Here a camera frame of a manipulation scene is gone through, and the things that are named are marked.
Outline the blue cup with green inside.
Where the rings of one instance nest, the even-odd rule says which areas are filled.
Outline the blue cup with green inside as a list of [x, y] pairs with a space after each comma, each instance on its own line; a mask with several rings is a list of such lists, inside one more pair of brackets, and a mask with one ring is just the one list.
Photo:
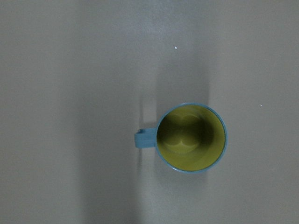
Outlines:
[[155, 148], [160, 158], [182, 173], [209, 170], [224, 155], [228, 132], [220, 115], [199, 103], [169, 109], [153, 128], [134, 134], [135, 147]]

